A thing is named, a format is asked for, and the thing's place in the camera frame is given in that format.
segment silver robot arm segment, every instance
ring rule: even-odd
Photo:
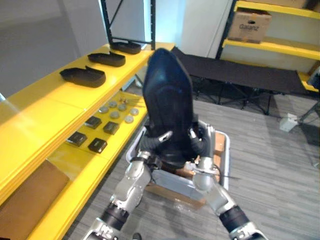
[[[115,187],[107,208],[97,217],[83,240],[117,240],[117,231],[126,223],[130,213],[140,203],[144,189],[151,180],[151,169],[146,164],[153,151],[170,139],[172,131],[162,136],[141,139],[140,151],[131,160],[123,179]]]
[[[208,205],[219,217],[223,226],[229,232],[232,240],[268,240],[266,236],[249,221],[245,213],[232,199],[226,189],[218,182],[214,175],[214,146],[215,130],[202,121],[199,121],[199,128],[202,129],[202,139],[200,140],[196,133],[190,129],[189,136],[193,149],[197,149],[200,155],[193,176],[193,184],[205,198]]]

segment black cable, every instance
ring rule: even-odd
[[[218,170],[218,172],[219,172],[219,184],[221,184],[221,182],[222,182],[222,173],[221,173],[221,170],[220,170],[220,167],[218,167],[218,165],[217,164],[213,164],[213,166]]]

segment yellow shelving unit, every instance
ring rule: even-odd
[[[308,10],[308,9],[294,8],[294,7],[288,7],[288,6],[279,6],[279,5],[250,2],[250,1],[237,1],[234,6],[234,11],[237,11],[238,8],[264,10],[264,11],[277,12],[282,14],[291,14],[291,15],[297,15],[297,16],[320,20],[320,13],[318,12]]]
[[[308,91],[312,91],[312,92],[319,92],[318,89],[314,88],[312,85],[309,85],[307,83],[307,81],[309,80],[309,75],[303,72],[298,72],[299,78],[301,80],[302,85],[304,86],[305,89],[307,89]]]
[[[172,43],[157,43],[156,45],[157,48],[162,47],[169,50],[173,46]],[[107,52],[109,52],[107,45],[94,51],[94,53]],[[118,53],[125,55],[124,66],[112,67],[93,63],[88,60],[87,56],[83,56],[0,102],[0,205],[45,158],[63,144],[147,63],[153,51],[146,49],[135,55]],[[90,88],[66,82],[59,74],[66,68],[84,68],[85,66],[104,71],[105,83],[100,87]],[[114,150],[115,155],[129,139],[137,124],[133,124],[133,128],[123,134],[123,139],[119,141],[119,148]],[[77,176],[78,181],[67,186],[64,190],[65,194],[59,197],[63,200],[58,199],[53,208],[61,206],[63,211],[70,208],[70,211],[76,214],[101,179],[100,176],[110,167],[110,162],[115,155],[109,156],[108,160],[94,155],[92,161]],[[96,180],[85,183],[85,179],[90,174],[95,174]],[[83,184],[83,191],[76,193],[81,184]],[[69,206],[72,199],[67,199],[69,197],[81,200],[72,208]]]
[[[147,108],[143,97],[118,92],[111,100],[120,103],[120,98],[132,100],[132,104],[128,105],[126,111],[119,112],[118,119],[110,119],[109,113],[113,111],[112,108],[108,113],[96,112],[94,116],[100,118],[102,124],[96,129],[84,125],[78,129],[80,133],[87,136],[87,140],[80,147],[63,143],[47,158],[70,178],[70,183],[51,205],[28,239],[56,240],[63,237],[123,146],[146,116]],[[134,116],[133,123],[126,123],[124,118],[129,115],[131,108],[137,108],[139,114]],[[114,135],[103,131],[103,127],[108,121],[119,124],[119,129]],[[94,138],[100,138],[107,142],[107,146],[101,154],[88,149],[89,143]]]
[[[290,14],[290,15],[320,20],[320,13],[309,10],[309,9],[300,9],[300,8],[294,8],[294,7],[243,1],[243,0],[236,1],[233,10],[236,12],[238,8],[264,10],[269,12]],[[270,51],[275,53],[282,53],[282,54],[293,55],[293,56],[298,56],[298,57],[308,58],[308,59],[313,59],[318,61],[320,60],[319,45],[307,44],[307,43],[291,41],[286,39],[279,39],[275,37],[265,37],[261,43],[250,43],[250,42],[224,39],[222,47],[224,48],[227,45],[243,47],[243,48],[252,48],[252,49]],[[306,90],[319,92],[313,86],[307,84],[309,76],[306,73],[299,72],[298,75],[300,77],[302,85]]]
[[[265,37],[261,43],[250,43],[244,41],[234,41],[230,39],[225,39],[223,41],[222,47],[224,48],[226,45],[253,48],[264,51],[289,54],[303,58],[320,60],[319,46],[274,37]]]

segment black metal post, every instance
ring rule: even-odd
[[[229,11],[228,19],[227,19],[225,27],[224,27],[224,31],[223,31],[223,34],[222,34],[222,38],[220,40],[219,48],[218,48],[218,51],[216,53],[215,59],[220,59],[220,57],[221,57],[221,54],[222,54],[222,51],[223,51],[223,47],[222,46],[224,44],[224,40],[228,36],[232,21],[234,19],[234,15],[235,15],[234,9],[235,9],[235,5],[236,5],[236,1],[237,0],[232,0],[232,4],[231,4],[230,11]]]
[[[113,15],[113,17],[112,17],[112,19],[111,19],[110,27],[111,27],[112,23],[114,22],[114,20],[115,20],[115,18],[116,18],[116,16],[117,16],[117,13],[118,13],[118,11],[119,11],[119,9],[120,9],[123,1],[124,1],[124,0],[121,0],[121,1],[119,2],[119,5],[118,5],[118,7],[116,8],[115,13],[114,13],[114,15]]]
[[[156,49],[156,0],[151,0],[151,50]]]
[[[109,22],[109,17],[108,17],[106,0],[100,0],[100,3],[101,3],[101,8],[102,8],[102,15],[103,15],[103,20],[104,20],[104,25],[105,25],[106,36],[108,38],[109,44],[113,44],[114,41],[113,41],[112,33],[110,30],[110,22]]]

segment cardboard piece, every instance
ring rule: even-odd
[[[0,206],[0,238],[25,240],[68,181],[45,160]]]
[[[271,18],[267,11],[238,8],[227,38],[258,44],[264,39]]]
[[[215,154],[221,156],[225,151],[226,136],[222,133],[215,133]]]
[[[261,3],[261,4],[280,5],[280,6],[291,7],[296,9],[302,9],[307,2],[307,0],[245,0],[245,1]]]

